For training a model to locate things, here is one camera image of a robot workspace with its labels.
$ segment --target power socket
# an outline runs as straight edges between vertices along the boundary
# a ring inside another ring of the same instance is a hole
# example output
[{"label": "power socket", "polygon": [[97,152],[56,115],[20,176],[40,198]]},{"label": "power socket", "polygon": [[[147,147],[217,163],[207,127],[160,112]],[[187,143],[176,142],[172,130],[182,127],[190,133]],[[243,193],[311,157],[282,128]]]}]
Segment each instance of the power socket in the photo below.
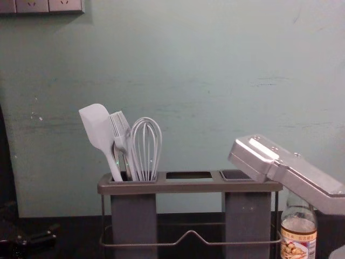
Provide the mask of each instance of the power socket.
[{"label": "power socket", "polygon": [[16,0],[17,13],[49,12],[48,0]]},{"label": "power socket", "polygon": [[82,0],[49,0],[50,12],[82,11]]},{"label": "power socket", "polygon": [[0,0],[0,13],[15,13],[15,0]]}]

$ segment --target spatula handle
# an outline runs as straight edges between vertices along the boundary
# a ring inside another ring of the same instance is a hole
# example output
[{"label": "spatula handle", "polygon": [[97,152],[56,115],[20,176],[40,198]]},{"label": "spatula handle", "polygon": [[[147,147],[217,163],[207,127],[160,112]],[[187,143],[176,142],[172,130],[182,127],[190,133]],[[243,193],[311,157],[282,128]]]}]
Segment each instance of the spatula handle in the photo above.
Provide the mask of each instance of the spatula handle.
[{"label": "spatula handle", "polygon": [[111,154],[105,154],[115,182],[122,182],[120,170]]}]

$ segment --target white spatula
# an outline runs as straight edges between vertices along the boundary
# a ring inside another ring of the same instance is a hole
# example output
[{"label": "white spatula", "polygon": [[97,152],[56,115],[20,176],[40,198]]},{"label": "white spatula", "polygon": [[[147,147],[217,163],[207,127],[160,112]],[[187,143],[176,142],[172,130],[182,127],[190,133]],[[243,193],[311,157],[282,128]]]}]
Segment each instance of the white spatula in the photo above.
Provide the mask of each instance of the white spatula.
[{"label": "white spatula", "polygon": [[122,182],[120,170],[113,158],[114,137],[107,109],[101,104],[92,104],[80,109],[79,114],[89,141],[106,156],[114,181]]}]

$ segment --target glass bottle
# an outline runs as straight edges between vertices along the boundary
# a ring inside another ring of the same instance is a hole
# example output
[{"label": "glass bottle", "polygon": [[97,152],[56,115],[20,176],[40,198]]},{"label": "glass bottle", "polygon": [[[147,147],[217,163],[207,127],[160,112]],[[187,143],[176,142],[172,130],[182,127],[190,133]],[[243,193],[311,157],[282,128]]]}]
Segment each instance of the glass bottle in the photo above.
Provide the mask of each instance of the glass bottle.
[{"label": "glass bottle", "polygon": [[317,222],[314,208],[289,192],[281,215],[282,259],[315,259]]}]

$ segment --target utensil holder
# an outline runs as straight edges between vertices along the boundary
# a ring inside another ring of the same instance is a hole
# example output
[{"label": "utensil holder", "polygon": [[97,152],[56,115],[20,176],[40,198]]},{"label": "utensil holder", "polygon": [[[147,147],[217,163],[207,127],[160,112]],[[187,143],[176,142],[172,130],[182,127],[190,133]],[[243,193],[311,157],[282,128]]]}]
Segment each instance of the utensil holder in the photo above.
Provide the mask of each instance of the utensil holder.
[{"label": "utensil holder", "polygon": [[[111,174],[106,174],[98,183],[98,193],[102,197],[103,222],[104,195],[111,196],[112,225],[103,224],[100,245],[114,249],[115,259],[157,259],[158,247],[173,247],[186,236],[195,235],[207,246],[224,246],[225,259],[268,259],[270,245],[280,242],[277,238],[271,241],[270,237],[271,192],[280,190],[279,183],[257,183],[239,170],[159,172],[155,182],[114,182]],[[157,242],[156,194],[209,192],[223,193],[222,242],[208,242],[192,229],[174,243]],[[113,244],[104,240],[109,227]]]}]

